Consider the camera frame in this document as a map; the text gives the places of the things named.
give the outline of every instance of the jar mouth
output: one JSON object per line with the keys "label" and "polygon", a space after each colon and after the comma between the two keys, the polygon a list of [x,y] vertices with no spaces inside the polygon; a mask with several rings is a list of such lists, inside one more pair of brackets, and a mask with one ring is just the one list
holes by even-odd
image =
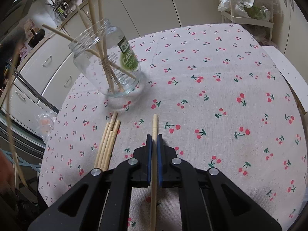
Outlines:
{"label": "jar mouth", "polygon": [[93,26],[91,26],[77,36],[74,41],[68,45],[69,49],[75,56],[98,43],[100,41],[100,37],[103,36],[105,29],[110,26],[110,22],[109,19],[104,18],[98,21],[95,25],[98,27],[96,34],[94,34]]}

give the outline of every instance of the green label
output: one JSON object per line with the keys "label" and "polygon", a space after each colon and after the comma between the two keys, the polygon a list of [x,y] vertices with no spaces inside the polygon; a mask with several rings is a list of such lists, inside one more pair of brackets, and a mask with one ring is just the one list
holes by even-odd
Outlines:
{"label": "green label", "polygon": [[120,55],[121,66],[125,68],[126,70],[134,71],[138,67],[138,59],[134,51],[131,49],[125,36],[118,43],[118,46],[120,47],[122,51]]}

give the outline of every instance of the wooden countertop edge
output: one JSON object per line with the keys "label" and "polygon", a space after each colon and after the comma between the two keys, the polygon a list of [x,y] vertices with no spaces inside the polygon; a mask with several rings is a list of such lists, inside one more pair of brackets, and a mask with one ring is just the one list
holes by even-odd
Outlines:
{"label": "wooden countertop edge", "polygon": [[[17,70],[21,71],[21,69],[24,67],[24,65],[27,63],[27,61],[34,55],[34,53],[50,38],[54,35],[54,33],[49,33],[47,36],[45,36],[33,49],[31,49],[31,51],[29,52],[29,54],[23,59],[23,61],[21,62],[21,64],[18,66]],[[2,106],[2,103],[5,99],[5,96],[7,94],[7,91],[9,89],[9,87],[12,85],[13,82],[9,82],[2,95],[0,96],[0,105]]]}
{"label": "wooden countertop edge", "polygon": [[[79,7],[82,9],[84,6],[86,6],[88,4],[88,0],[84,0]],[[69,14],[69,16],[67,18],[65,18],[65,20],[61,23],[61,25],[57,28],[57,29],[61,29],[62,27],[64,27],[65,24],[67,24],[67,22],[77,13],[77,10],[75,9],[72,13]]]}

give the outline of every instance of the tablecloth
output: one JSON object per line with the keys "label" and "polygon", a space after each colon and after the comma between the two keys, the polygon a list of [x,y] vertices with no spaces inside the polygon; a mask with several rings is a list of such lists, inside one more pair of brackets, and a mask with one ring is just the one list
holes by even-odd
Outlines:
{"label": "tablecloth", "polygon": [[[44,153],[39,192],[50,206],[92,168],[113,111],[120,130],[110,168],[152,133],[194,167],[217,167],[283,230],[299,214],[307,151],[290,88],[266,52],[236,24],[176,28],[130,41],[144,72],[123,98],[107,98],[81,74]],[[133,189],[129,230],[148,230],[150,188]],[[157,230],[181,230],[176,189],[159,189]]]}

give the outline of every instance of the clear glass jar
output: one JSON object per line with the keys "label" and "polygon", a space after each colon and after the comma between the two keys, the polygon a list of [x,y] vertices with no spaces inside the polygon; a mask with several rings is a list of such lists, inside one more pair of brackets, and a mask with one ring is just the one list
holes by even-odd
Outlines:
{"label": "clear glass jar", "polygon": [[[106,18],[96,25],[96,34],[92,26],[69,44],[74,64],[101,93],[126,95],[140,81],[139,61],[120,28]],[[106,53],[108,58],[101,59]]]}

